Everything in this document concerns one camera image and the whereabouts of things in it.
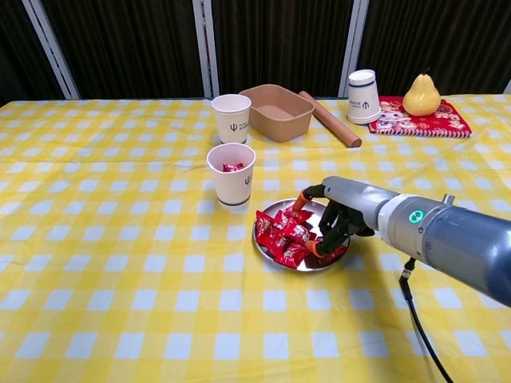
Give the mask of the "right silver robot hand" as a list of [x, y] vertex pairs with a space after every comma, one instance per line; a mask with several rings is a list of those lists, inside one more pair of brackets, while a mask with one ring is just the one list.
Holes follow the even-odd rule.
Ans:
[[316, 257], [335, 253], [353, 235], [371, 237], [378, 231], [378, 213], [398, 193], [338, 176], [300, 192], [292, 205], [300, 211], [314, 198], [327, 198], [328, 205], [319, 223], [321, 239], [308, 240], [305, 247]]

